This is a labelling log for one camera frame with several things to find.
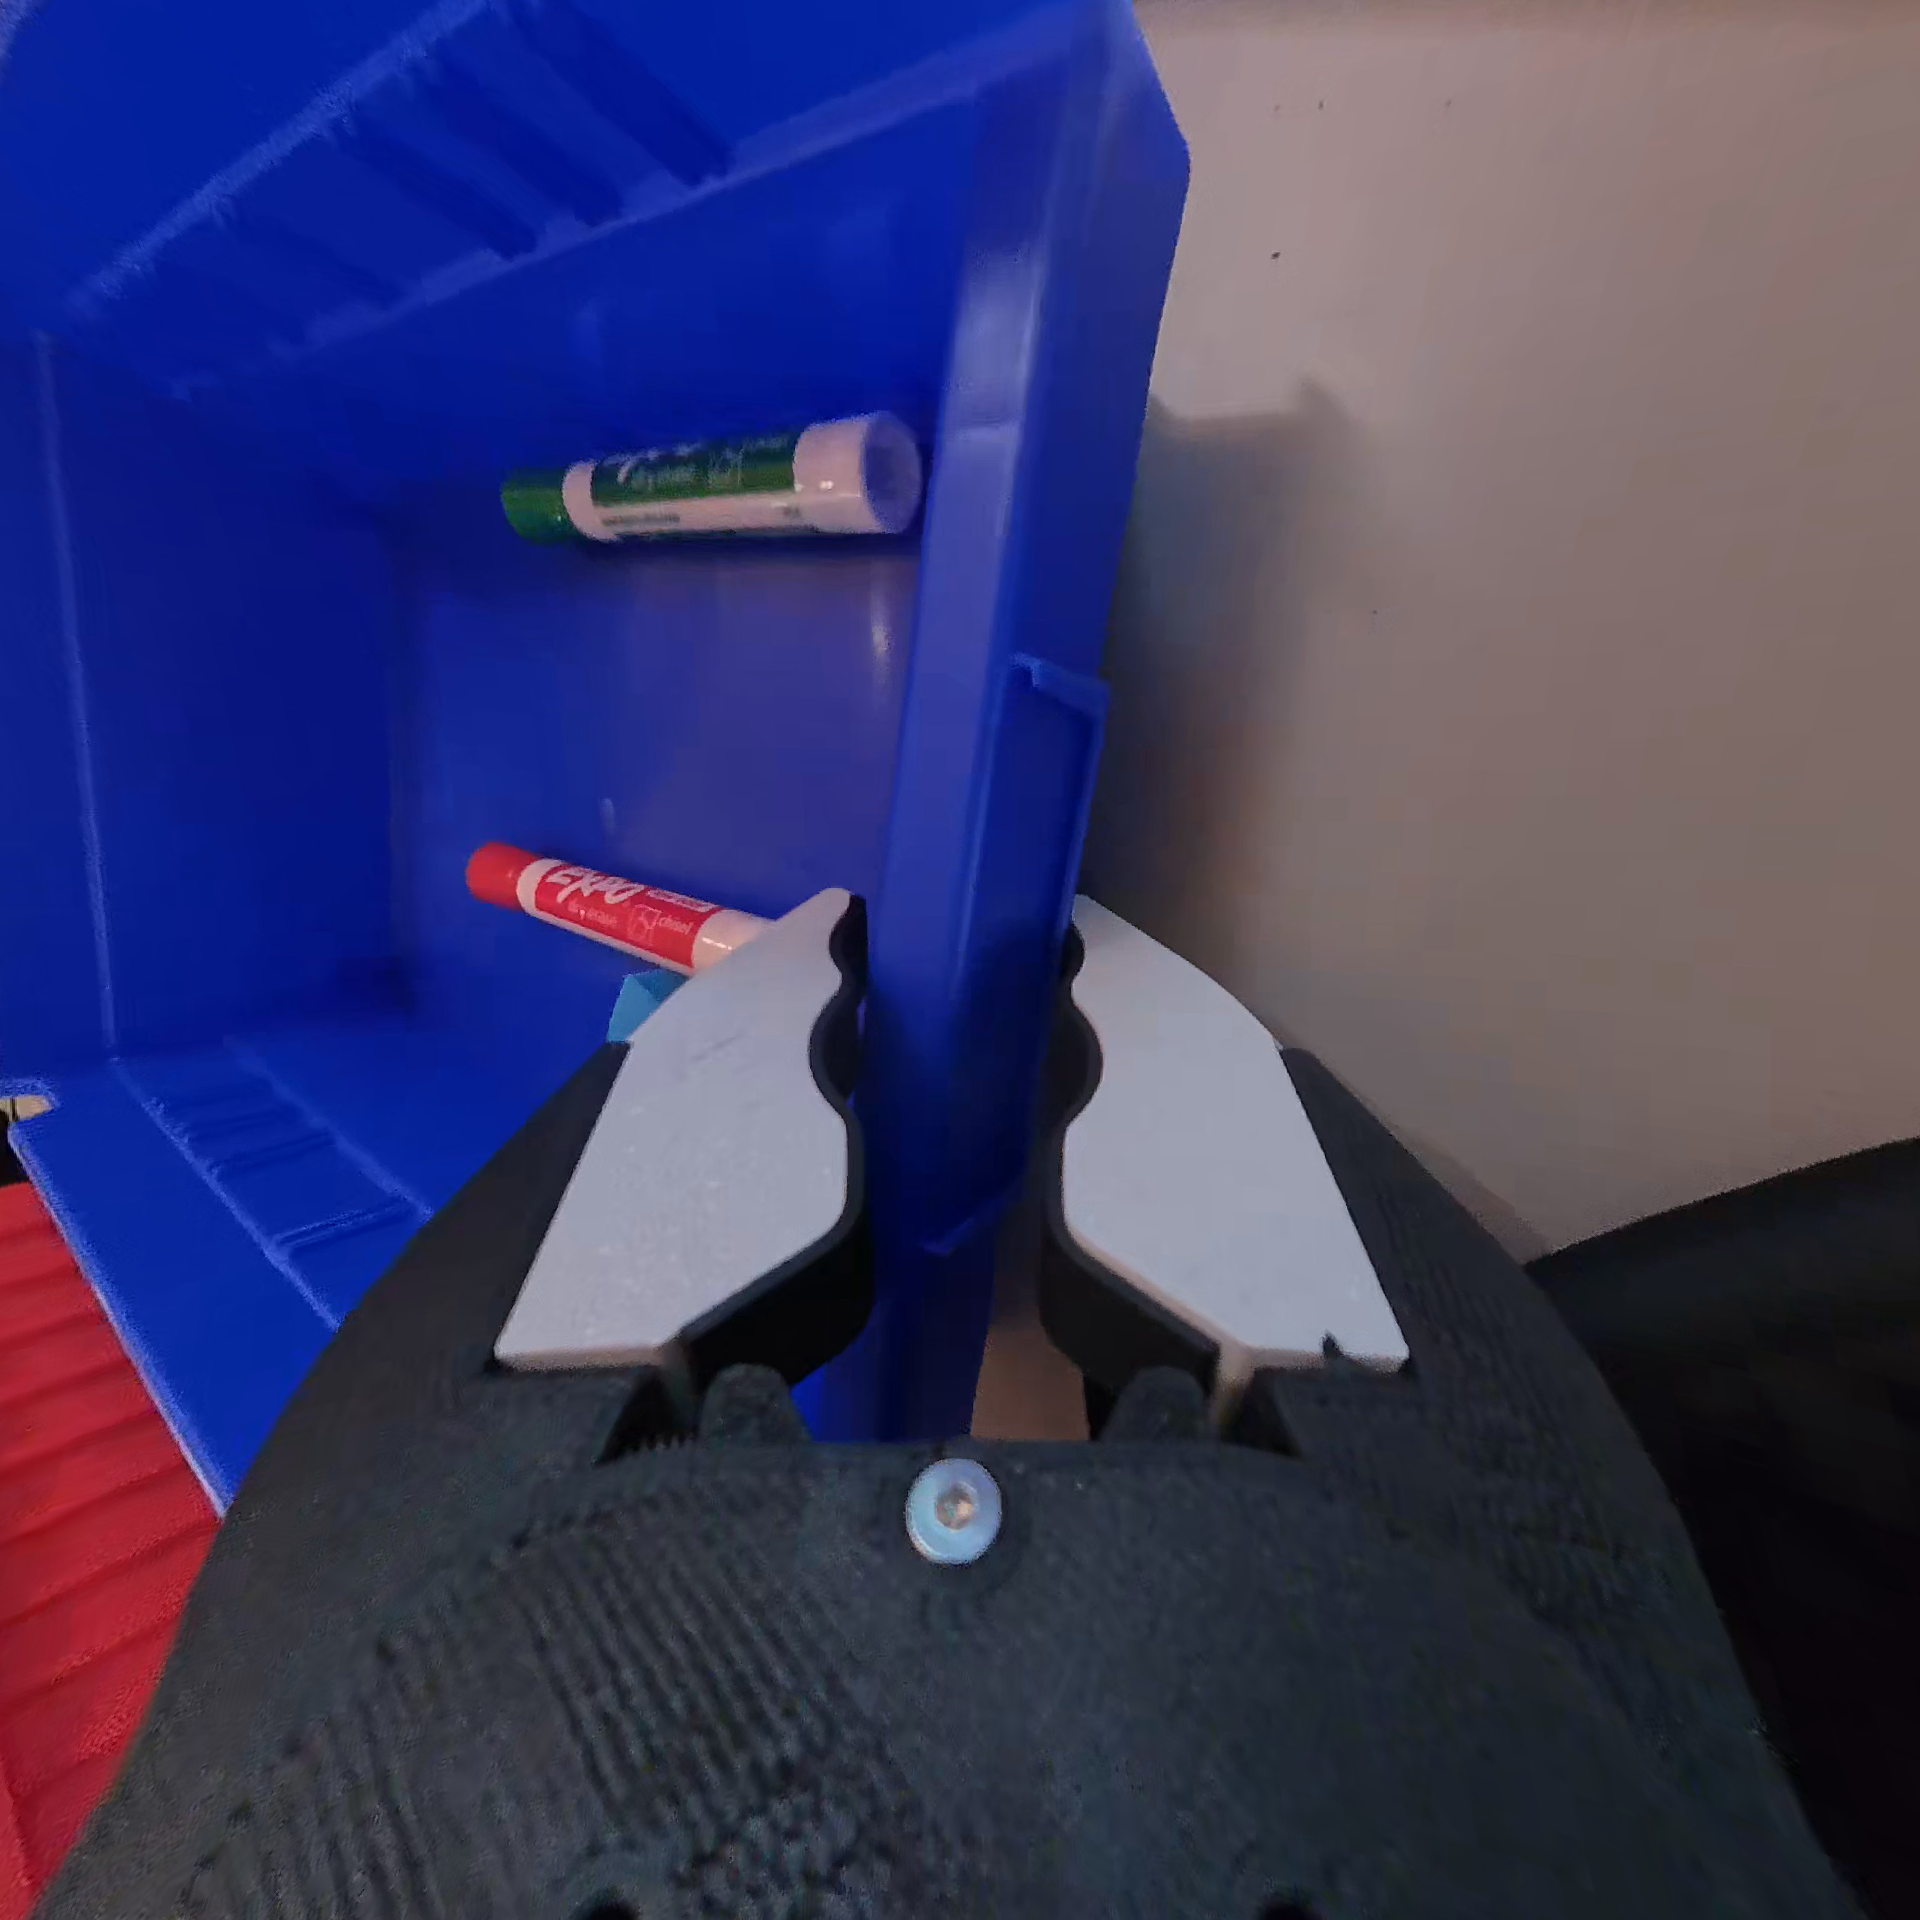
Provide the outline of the green dry-erase marker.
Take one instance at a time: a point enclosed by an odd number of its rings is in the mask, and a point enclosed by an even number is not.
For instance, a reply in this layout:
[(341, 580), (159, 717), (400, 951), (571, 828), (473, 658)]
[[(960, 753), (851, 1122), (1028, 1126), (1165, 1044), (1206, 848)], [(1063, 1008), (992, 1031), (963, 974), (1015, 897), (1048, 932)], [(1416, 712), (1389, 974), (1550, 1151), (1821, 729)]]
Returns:
[(620, 454), (565, 470), (558, 484), (569, 526), (602, 544), (895, 538), (923, 499), (920, 444), (894, 413)]

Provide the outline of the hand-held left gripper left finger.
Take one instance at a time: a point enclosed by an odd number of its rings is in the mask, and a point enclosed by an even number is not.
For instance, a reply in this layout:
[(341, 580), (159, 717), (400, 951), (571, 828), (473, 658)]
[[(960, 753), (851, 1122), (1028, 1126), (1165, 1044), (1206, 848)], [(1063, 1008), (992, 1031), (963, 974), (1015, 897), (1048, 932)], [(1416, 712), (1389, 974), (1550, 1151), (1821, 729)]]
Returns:
[(802, 1384), (878, 1298), (866, 906), (820, 894), (639, 1024), (492, 1343), (507, 1373)]

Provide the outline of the red dry-erase marker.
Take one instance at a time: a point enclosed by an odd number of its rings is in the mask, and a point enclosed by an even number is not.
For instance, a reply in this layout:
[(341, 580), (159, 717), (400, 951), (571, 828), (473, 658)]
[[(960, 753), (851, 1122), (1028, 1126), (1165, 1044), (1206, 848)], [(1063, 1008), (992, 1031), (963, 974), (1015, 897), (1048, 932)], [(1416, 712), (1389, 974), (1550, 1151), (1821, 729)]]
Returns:
[(511, 882), (520, 911), (643, 965), (693, 977), (732, 960), (772, 923), (558, 858), (527, 862)]

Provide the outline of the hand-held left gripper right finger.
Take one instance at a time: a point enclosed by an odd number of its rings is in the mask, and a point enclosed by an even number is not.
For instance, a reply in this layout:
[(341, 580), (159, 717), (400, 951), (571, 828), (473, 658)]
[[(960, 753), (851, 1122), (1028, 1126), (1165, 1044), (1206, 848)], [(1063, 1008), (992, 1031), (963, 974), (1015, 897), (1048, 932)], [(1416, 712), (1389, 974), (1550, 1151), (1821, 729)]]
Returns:
[(1202, 1390), (1410, 1340), (1283, 1044), (1211, 974), (1088, 897), (1072, 904), (1044, 1145), (1039, 1310), (1085, 1381)]

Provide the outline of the blue plastic bin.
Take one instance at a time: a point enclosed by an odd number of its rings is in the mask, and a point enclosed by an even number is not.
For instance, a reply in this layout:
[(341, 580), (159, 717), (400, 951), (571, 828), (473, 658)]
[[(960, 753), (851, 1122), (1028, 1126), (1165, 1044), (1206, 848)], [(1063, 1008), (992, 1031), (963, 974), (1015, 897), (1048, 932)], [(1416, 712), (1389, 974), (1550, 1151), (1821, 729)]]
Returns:
[[(211, 1501), (606, 1032), (491, 841), (866, 902), (803, 1411), (966, 1425), (1186, 193), (1135, 5), (6, 5), (6, 1091)], [(499, 504), (866, 413), (895, 538)]]

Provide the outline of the red plastic bin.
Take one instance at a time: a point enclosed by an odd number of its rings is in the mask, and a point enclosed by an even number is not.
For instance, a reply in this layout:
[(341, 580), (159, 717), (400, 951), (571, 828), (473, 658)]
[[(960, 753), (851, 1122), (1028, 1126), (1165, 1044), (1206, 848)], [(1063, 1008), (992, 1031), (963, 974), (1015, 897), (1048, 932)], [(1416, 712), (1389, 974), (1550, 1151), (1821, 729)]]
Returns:
[(217, 1514), (30, 1185), (4, 1190), (4, 1916), (30, 1916), (154, 1702)]

